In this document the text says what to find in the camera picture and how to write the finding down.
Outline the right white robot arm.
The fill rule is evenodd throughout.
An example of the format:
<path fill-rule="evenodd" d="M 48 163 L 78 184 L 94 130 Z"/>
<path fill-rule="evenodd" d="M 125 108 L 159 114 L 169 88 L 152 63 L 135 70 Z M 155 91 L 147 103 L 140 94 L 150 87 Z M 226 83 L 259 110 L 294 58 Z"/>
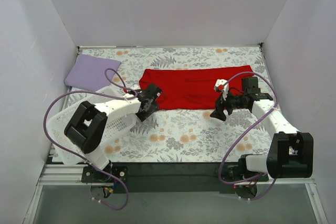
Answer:
<path fill-rule="evenodd" d="M 214 85 L 220 96 L 215 102 L 212 118 L 225 121 L 234 110 L 247 109 L 257 118 L 271 137 L 267 154 L 242 155 L 231 165 L 223 160 L 218 168 L 220 179 L 238 177 L 240 182 L 269 175 L 279 178 L 309 178 L 313 172 L 313 136 L 300 132 L 277 110 L 277 102 L 261 92 L 257 77 L 242 78 L 243 91 L 232 94 L 229 82 L 218 79 Z"/>

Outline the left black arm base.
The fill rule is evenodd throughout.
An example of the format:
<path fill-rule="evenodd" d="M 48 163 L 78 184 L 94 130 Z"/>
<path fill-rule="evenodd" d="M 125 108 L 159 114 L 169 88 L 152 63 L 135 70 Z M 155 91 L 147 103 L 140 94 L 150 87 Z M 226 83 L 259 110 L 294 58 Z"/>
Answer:
<path fill-rule="evenodd" d="M 127 166 L 108 166 L 104 169 L 106 173 L 112 174 L 119 178 L 125 184 L 128 180 Z M 90 185 L 90 192 L 95 196 L 103 199 L 109 198 L 112 194 L 125 193 L 123 186 L 116 179 L 95 170 L 91 166 L 83 168 L 81 180 L 83 184 Z"/>

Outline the red t shirt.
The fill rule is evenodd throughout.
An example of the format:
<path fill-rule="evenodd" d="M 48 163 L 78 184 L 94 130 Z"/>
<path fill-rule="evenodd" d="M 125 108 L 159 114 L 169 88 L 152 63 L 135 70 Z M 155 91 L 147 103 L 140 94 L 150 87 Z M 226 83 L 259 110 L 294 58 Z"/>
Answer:
<path fill-rule="evenodd" d="M 146 89 L 153 83 L 162 90 L 157 99 L 161 110 L 206 110 L 213 109 L 219 97 L 214 90 L 216 81 L 228 80 L 245 71 L 253 70 L 249 65 L 195 70 L 145 69 L 139 84 L 141 89 Z"/>

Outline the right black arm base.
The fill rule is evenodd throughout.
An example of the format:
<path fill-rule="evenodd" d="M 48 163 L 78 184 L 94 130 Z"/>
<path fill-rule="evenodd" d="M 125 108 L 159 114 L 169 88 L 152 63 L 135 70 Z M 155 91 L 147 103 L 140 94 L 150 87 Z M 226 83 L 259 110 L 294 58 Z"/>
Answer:
<path fill-rule="evenodd" d="M 247 169 L 246 157 L 242 155 L 237 162 L 224 162 L 215 170 L 215 174 L 225 185 L 231 185 L 238 199 L 255 200 L 258 193 L 258 182 L 268 182 L 267 174 L 253 172 Z"/>

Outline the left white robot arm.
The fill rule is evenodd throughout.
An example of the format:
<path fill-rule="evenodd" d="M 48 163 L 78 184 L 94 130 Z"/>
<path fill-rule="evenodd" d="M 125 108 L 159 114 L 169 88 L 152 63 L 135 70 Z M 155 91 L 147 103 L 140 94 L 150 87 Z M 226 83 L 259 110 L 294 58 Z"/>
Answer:
<path fill-rule="evenodd" d="M 156 100 L 161 93 L 162 90 L 152 83 L 144 90 L 130 89 L 122 98 L 96 104 L 83 101 L 77 107 L 64 134 L 80 148 L 88 163 L 95 166 L 93 175 L 98 181 L 106 182 L 112 175 L 109 160 L 99 146 L 105 126 L 129 114 L 135 114 L 141 122 L 145 121 L 159 109 Z"/>

